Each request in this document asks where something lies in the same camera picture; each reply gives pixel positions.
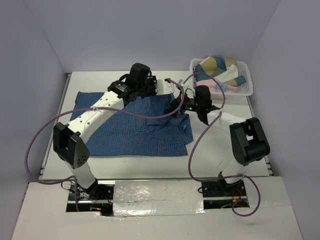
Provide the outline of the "blue checked long sleeve shirt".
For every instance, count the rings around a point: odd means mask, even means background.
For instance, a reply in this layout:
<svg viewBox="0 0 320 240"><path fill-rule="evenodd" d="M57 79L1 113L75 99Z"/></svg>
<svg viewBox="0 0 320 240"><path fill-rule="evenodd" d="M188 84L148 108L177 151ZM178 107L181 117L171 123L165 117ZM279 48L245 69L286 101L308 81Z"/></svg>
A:
<svg viewBox="0 0 320 240"><path fill-rule="evenodd" d="M188 114L146 119L163 115L173 100L174 96L168 94L138 97L129 103L124 110L143 118L115 113L87 141L90 156L186 156L186 146L194 140Z"/></svg>

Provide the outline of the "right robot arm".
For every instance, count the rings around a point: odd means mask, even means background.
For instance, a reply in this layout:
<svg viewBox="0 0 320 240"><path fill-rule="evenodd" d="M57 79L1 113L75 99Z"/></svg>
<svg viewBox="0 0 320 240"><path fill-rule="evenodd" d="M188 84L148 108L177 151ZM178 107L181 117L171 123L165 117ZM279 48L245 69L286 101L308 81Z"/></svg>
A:
<svg viewBox="0 0 320 240"><path fill-rule="evenodd" d="M212 104L211 93L207 86L200 85L194 90L194 97L187 94L179 95L164 111L165 114L179 110L172 116L177 118L185 111L197 113L198 119L207 125L207 128L194 144L188 160L188 173L190 177L202 183L216 183L217 190L221 195L228 196L235 189L235 184L245 177L247 166L262 160L270 153L270 145L258 118L244 119L226 112L222 107ZM216 127L230 135L233 159L217 177L212 179L196 178L191 171L192 157L201 138L210 127Z"/></svg>

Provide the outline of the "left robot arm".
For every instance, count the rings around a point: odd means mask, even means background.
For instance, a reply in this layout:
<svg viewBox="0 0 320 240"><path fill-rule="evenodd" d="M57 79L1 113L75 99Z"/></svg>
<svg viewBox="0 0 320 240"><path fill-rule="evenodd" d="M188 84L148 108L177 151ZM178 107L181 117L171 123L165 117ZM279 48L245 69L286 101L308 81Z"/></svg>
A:
<svg viewBox="0 0 320 240"><path fill-rule="evenodd" d="M150 68L135 63L128 74L110 84L103 96L93 104L92 111L85 111L67 124L58 122L54 126L53 150L69 166L80 187L80 194L86 199L93 199L98 194L98 180L88 164L90 153L87 141L116 110L122 110L138 96L154 96L156 84Z"/></svg>

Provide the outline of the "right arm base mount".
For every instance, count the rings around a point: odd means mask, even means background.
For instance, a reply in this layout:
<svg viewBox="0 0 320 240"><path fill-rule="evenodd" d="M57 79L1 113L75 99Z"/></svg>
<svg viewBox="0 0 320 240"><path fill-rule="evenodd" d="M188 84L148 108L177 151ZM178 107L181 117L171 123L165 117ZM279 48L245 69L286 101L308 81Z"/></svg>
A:
<svg viewBox="0 0 320 240"><path fill-rule="evenodd" d="M225 180L203 182L197 190L203 197L203 207L209 209L229 209L233 203L236 208L248 208L247 193L244 182L239 180L227 184Z"/></svg>

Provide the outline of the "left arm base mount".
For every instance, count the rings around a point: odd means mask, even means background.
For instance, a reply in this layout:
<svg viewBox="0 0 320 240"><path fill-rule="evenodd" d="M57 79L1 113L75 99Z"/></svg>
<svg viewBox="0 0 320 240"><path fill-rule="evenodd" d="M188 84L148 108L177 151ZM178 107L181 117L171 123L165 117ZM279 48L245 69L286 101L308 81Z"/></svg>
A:
<svg viewBox="0 0 320 240"><path fill-rule="evenodd" d="M113 213L114 185L98 183L93 192L87 193L80 186L70 182L66 187L60 184L63 190L68 191L66 212L97 212L102 216L111 217Z"/></svg>

